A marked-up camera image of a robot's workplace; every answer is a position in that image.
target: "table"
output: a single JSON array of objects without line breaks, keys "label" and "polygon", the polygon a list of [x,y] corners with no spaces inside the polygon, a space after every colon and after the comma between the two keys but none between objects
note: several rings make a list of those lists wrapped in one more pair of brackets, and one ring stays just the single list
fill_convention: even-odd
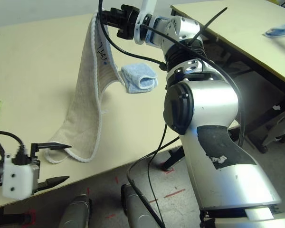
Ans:
[{"label": "table", "polygon": [[[266,0],[214,0],[173,5],[172,15],[181,15],[206,24],[228,7],[203,35],[263,76],[285,93],[285,37],[270,39],[262,34],[285,24],[285,8]],[[280,110],[271,108],[246,126],[250,133],[285,112],[285,96]]]},{"label": "table", "polygon": [[[47,142],[61,126],[75,91],[82,47],[92,15],[51,19],[0,27],[0,99],[3,100],[0,130],[18,135],[30,143]],[[112,39],[133,53],[163,60],[160,49],[136,45],[133,40]],[[115,63],[121,67],[143,62],[112,48]],[[70,178],[56,188],[133,162],[154,151],[164,127],[162,117],[166,72],[148,64],[158,74],[159,85],[150,93],[127,94],[120,83],[113,83],[104,93],[104,112],[100,144],[89,163],[67,159],[51,164],[39,152],[39,182],[54,176]],[[234,121],[231,128],[238,126]],[[168,129],[164,143],[177,137]],[[15,154],[17,143],[0,136],[6,152]],[[169,148],[180,145],[175,142]],[[2,197],[0,206],[14,202]]]}]

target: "floor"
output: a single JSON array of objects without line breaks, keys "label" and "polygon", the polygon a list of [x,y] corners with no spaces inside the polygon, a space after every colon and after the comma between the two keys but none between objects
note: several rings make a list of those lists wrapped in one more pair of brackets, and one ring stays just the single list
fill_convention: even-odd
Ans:
[{"label": "floor", "polygon": [[[209,57],[215,61],[221,61],[221,50],[215,46],[207,46]],[[233,68],[245,68],[241,63],[232,65]],[[241,91],[243,91],[245,106],[247,109],[247,121],[255,118],[260,112],[272,107],[282,93],[276,90],[267,81],[256,73],[248,73],[238,76],[236,79]],[[264,135],[264,127],[256,131],[256,134]],[[263,167],[283,202],[280,209],[285,211],[285,143],[271,143],[268,152],[261,154],[246,138],[244,149],[251,154]],[[192,190],[187,173],[185,161],[181,160],[173,166],[169,172],[163,172],[158,167],[169,158],[168,152],[160,153],[154,160],[151,168],[152,185],[155,190],[158,203],[163,214],[166,227],[173,228],[198,228],[199,208]],[[133,171],[133,178],[142,190],[151,205],[153,197],[147,180],[147,161],[142,162]],[[120,201],[120,187],[127,183],[126,170],[128,166],[102,173],[83,181],[63,188],[50,191],[17,203],[7,205],[5,213],[23,213],[35,210],[37,214],[35,228],[55,228],[66,206],[72,199],[80,194],[88,194],[93,202],[93,214],[90,227],[94,228],[127,228],[127,217],[123,213]]]}]

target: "wall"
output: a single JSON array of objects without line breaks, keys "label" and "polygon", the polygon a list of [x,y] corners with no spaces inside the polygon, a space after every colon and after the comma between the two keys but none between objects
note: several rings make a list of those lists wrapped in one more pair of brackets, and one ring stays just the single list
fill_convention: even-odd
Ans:
[{"label": "wall", "polygon": [[[104,0],[103,8],[140,7],[143,0]],[[170,5],[202,0],[157,0],[155,14],[168,16]],[[83,15],[96,11],[98,0],[0,0],[0,26]]]}]

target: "wheel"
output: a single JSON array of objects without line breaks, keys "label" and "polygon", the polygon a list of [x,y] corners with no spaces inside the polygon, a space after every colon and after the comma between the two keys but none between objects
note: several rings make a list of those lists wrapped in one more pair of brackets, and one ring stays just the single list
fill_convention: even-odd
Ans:
[{"label": "wheel", "polygon": [[266,153],[268,151],[267,146],[262,145],[262,141],[257,138],[256,136],[249,134],[248,139],[255,145],[255,147],[260,151],[261,153]]},{"label": "wheel", "polygon": [[268,147],[267,146],[262,146],[262,145],[259,145],[256,147],[258,148],[258,150],[261,152],[261,153],[266,153],[268,151]]},{"label": "wheel", "polygon": [[279,143],[285,143],[285,136],[283,136],[278,142]]},{"label": "wheel", "polygon": [[127,206],[126,206],[126,198],[125,198],[125,192],[124,192],[124,188],[126,187],[126,184],[123,184],[121,187],[121,202],[122,202],[122,207],[123,207],[123,211],[124,214],[127,216]]}]

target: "folded blue towel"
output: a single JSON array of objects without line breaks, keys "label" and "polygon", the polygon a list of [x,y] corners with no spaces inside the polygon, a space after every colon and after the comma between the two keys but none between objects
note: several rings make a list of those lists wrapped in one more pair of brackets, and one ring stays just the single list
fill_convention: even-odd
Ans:
[{"label": "folded blue towel", "polygon": [[270,38],[285,37],[285,24],[268,30],[264,35]]},{"label": "folded blue towel", "polygon": [[128,93],[145,93],[157,86],[156,73],[145,63],[125,65],[121,69]]}]

